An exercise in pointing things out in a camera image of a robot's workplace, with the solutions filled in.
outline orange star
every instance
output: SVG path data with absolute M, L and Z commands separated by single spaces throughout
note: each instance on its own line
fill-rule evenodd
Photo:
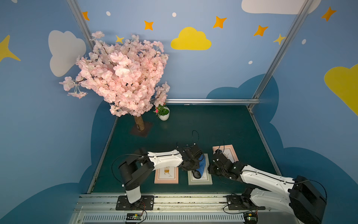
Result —
M 327 10 L 327 12 L 326 12 L 326 14 L 324 14 L 324 15 L 321 17 L 321 19 L 326 19 L 326 21 L 328 21 L 329 18 L 331 17 L 331 15 L 332 15 L 333 13 L 335 13 L 336 11 L 337 11 L 337 10 L 331 10 L 331 7 L 329 7 L 328 10 Z
M 82 14 L 83 14 L 83 17 L 84 17 L 84 19 L 85 20 L 90 20 L 89 18 L 88 18 L 88 12 L 82 12 Z
M 213 26 L 213 28 L 215 28 L 215 27 L 220 27 L 220 28 L 222 29 L 225 20 L 226 20 L 226 18 L 220 19 L 219 17 L 216 17 L 216 23 L 215 23 L 215 25 Z
M 263 33 L 265 32 L 265 30 L 267 29 L 268 27 L 262 27 L 262 26 L 258 26 L 258 29 L 257 29 L 257 32 L 254 34 L 254 36 L 256 35 L 260 35 L 260 36 L 263 36 Z
M 147 21 L 144 21 L 144 22 L 145 22 L 145 28 L 144 28 L 144 30 L 146 30 L 146 29 L 153 30 L 152 25 L 153 25 L 154 22 L 150 22 L 150 23 L 148 23 Z

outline artificial cherblossom tree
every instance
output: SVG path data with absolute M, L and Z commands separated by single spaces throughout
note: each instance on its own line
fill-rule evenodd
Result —
M 65 77 L 60 84 L 66 91 L 74 87 L 74 92 L 68 95 L 79 99 L 87 94 L 80 91 L 79 86 L 92 89 L 110 103 L 113 115 L 131 114 L 139 130 L 144 130 L 141 115 L 153 107 L 152 103 L 163 105 L 170 89 L 166 82 L 156 87 L 168 60 L 168 55 L 163 54 L 163 44 L 147 40 L 141 43 L 138 35 L 132 35 L 132 40 L 127 39 L 123 45 L 109 46 L 98 40 L 104 37 L 101 31 L 92 36 L 95 46 L 89 53 L 90 59 L 78 58 L 76 65 L 81 71 L 76 79 Z

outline blue cloth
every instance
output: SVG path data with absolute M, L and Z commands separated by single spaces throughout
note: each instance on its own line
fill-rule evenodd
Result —
M 197 169 L 197 171 L 199 171 L 200 176 L 202 177 L 203 173 L 204 173 L 205 165 L 206 165 L 206 159 L 204 157 L 204 154 L 202 154 L 200 156 L 199 160 L 201 160 L 201 161 L 199 162 L 199 168 Z

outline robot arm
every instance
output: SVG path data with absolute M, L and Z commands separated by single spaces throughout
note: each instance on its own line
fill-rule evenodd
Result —
M 186 171 L 199 168 L 202 151 L 198 145 L 190 148 L 178 148 L 169 152 L 147 152 L 140 148 L 119 165 L 129 203 L 141 198 L 140 185 L 153 170 L 164 167 L 179 167 Z
M 216 150 L 208 167 L 209 173 L 231 180 L 254 184 L 258 188 L 247 189 L 238 198 L 238 204 L 246 208 L 271 207 L 294 214 L 305 224 L 321 224 L 327 204 L 322 194 L 302 176 L 296 179 L 277 176 L 236 161 L 232 163 L 221 150 Z
M 178 148 L 161 153 L 139 149 L 134 154 L 136 156 L 129 156 L 119 166 L 123 186 L 131 204 L 141 198 L 140 185 L 153 170 L 170 166 L 185 171 L 195 171 L 202 164 L 200 159 L 203 153 L 197 145 L 194 145 L 190 148 Z M 221 150 L 215 151 L 208 170 L 211 175 L 224 176 L 268 190 L 247 189 L 240 196 L 228 196 L 228 203 L 235 205 L 233 207 L 235 210 L 255 210 L 256 207 L 265 206 L 292 213 L 305 224 L 322 222 L 327 201 L 304 177 L 297 176 L 296 179 L 281 177 L 239 161 L 232 163 Z

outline tree trunk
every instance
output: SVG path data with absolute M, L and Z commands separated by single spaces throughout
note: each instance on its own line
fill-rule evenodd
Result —
M 143 118 L 142 116 L 133 116 L 134 117 L 134 120 L 135 120 L 135 123 L 137 124 L 137 127 L 140 131 L 143 131 L 144 130 L 144 122 L 143 122 Z

